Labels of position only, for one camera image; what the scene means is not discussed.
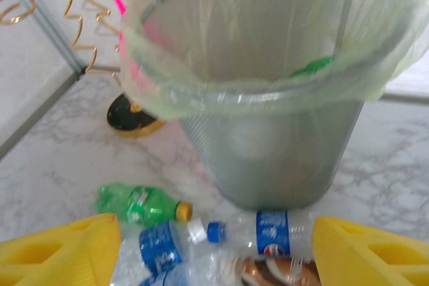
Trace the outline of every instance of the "bottle label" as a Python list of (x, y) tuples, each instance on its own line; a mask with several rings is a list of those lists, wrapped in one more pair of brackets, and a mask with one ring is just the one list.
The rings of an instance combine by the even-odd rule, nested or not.
[(169, 222), (142, 230), (139, 243), (143, 262), (155, 277), (183, 261), (174, 244)]
[(143, 223), (144, 204), (146, 202), (148, 193), (144, 188), (137, 187), (133, 190), (128, 198), (127, 204), (127, 219), (132, 224)]
[(290, 255), (288, 213), (258, 211), (256, 243), (261, 255)]
[(322, 286), (314, 261), (286, 257), (247, 258), (243, 267), (243, 285)]

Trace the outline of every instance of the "yellow plastic object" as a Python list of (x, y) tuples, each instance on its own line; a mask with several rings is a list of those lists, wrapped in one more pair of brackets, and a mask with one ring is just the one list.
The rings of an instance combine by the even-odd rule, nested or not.
[(0, 244), (0, 286), (108, 286), (121, 231), (101, 214)]
[(429, 244), (320, 217), (312, 250), (323, 286), (429, 286)]

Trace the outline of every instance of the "white bottle cap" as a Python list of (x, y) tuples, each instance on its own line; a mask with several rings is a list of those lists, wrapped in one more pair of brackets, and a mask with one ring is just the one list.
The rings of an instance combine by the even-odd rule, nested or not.
[(201, 218), (188, 222), (188, 232), (194, 244), (198, 244), (207, 239), (207, 232)]

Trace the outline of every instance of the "wall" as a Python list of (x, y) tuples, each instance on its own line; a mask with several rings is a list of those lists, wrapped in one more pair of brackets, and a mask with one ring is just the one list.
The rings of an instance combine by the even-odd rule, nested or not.
[[(68, 0), (40, 0), (48, 9), (49, 14), (52, 16), (54, 21), (62, 28), (62, 32), (66, 36), (69, 43), (73, 41), (78, 31), (78, 21), (76, 19), (64, 18), (64, 10), (67, 6)], [(120, 28), (120, 14), (113, 0), (97, 0), (111, 10), (110, 17), (107, 21), (114, 25), (116, 28)], [(100, 25), (96, 21), (96, 14), (99, 12), (99, 8), (90, 4), (85, 0), (73, 0), (70, 8), (70, 15), (82, 15), (83, 17), (83, 29), (77, 45), (91, 45), (98, 48), (97, 54), (97, 66), (109, 66), (118, 68), (119, 67), (119, 55), (115, 52), (115, 46), (119, 42), (117, 34), (113, 33), (109, 29)], [(93, 57), (92, 51), (77, 50), (76, 55), (85, 61), (87, 64), (90, 63)]]
[(390, 82), (387, 85), (386, 93), (428, 99), (429, 52), (419, 62)]
[[(2, 9), (17, 1), (3, 2)], [(29, 118), (74, 77), (33, 17), (0, 26), (0, 158), (25, 132)]]

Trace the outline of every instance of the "green object inside trash can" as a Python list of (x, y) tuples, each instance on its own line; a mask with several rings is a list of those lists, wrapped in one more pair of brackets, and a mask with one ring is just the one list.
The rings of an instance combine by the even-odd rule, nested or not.
[(323, 57), (318, 60), (314, 60), (311, 63), (309, 63), (306, 67), (301, 68), (300, 70), (297, 70), (290, 74), (289, 77), (296, 77), (299, 75), (313, 75), (317, 73), (319, 70), (325, 68), (334, 60), (334, 56), (329, 57)]

